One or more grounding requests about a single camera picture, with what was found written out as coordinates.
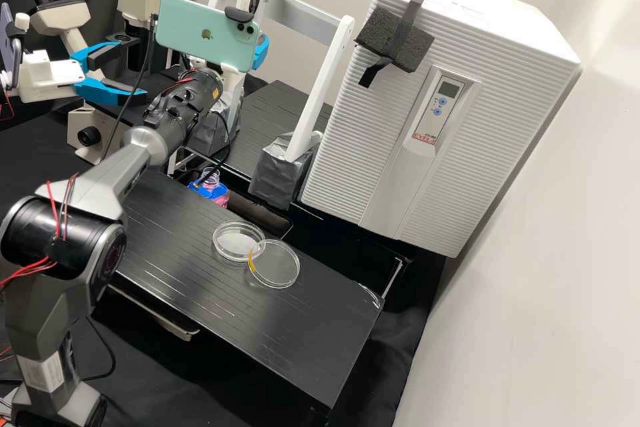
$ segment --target smartphone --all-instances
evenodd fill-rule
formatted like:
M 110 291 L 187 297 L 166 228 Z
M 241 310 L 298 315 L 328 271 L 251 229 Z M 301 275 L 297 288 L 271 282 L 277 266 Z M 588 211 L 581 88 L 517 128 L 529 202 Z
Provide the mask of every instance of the smartphone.
M 20 69 L 20 59 L 22 56 L 22 42 L 7 36 L 7 25 L 13 21 L 13 15 L 7 2 L 0 5 L 0 55 L 4 70 L 11 73 L 11 88 L 18 86 L 18 74 Z
M 164 47 L 248 72 L 259 34 L 255 22 L 231 20 L 223 11 L 201 3 L 162 0 L 155 38 Z

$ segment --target digital display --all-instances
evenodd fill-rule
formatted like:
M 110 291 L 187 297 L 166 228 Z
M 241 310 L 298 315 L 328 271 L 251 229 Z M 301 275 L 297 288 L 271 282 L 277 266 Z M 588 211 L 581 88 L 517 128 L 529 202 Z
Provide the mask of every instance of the digital display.
M 453 85 L 452 83 L 447 83 L 444 81 L 440 85 L 438 93 L 447 97 L 454 98 L 458 94 L 458 90 L 460 90 L 460 87 L 458 87 L 457 85 Z

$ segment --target petri dish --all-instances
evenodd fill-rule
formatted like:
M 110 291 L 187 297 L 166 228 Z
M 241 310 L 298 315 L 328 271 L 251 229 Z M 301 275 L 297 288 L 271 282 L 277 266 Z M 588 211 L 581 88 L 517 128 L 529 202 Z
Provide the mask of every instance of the petri dish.
M 246 262 L 249 252 L 264 239 L 262 230 L 249 222 L 225 222 L 213 232 L 218 254 L 233 262 Z
M 271 288 L 292 286 L 300 273 L 298 255 L 280 240 L 258 242 L 249 253 L 248 263 L 253 276 Z

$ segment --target white appliance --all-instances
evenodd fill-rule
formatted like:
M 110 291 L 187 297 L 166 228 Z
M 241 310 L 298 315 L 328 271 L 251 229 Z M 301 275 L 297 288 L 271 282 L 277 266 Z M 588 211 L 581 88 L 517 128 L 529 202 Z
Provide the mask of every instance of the white appliance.
M 410 0 L 373 0 L 402 16 Z M 517 0 L 424 0 L 435 37 L 418 70 L 356 47 L 301 192 L 304 204 L 384 236 L 458 255 L 580 74 L 538 9 Z

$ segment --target black table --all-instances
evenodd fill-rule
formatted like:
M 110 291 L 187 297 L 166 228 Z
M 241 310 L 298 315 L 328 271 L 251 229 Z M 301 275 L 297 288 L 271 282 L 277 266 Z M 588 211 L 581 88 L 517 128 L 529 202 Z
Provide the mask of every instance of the black table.
M 46 179 L 89 167 L 65 134 L 64 119 L 46 115 L 0 135 L 0 151 L 12 156 L 3 162 L 0 211 Z M 294 286 L 256 286 L 211 251 L 215 226 L 237 216 L 160 173 L 145 174 L 125 208 L 130 243 L 119 275 L 333 407 L 381 311 L 377 296 L 302 252 Z

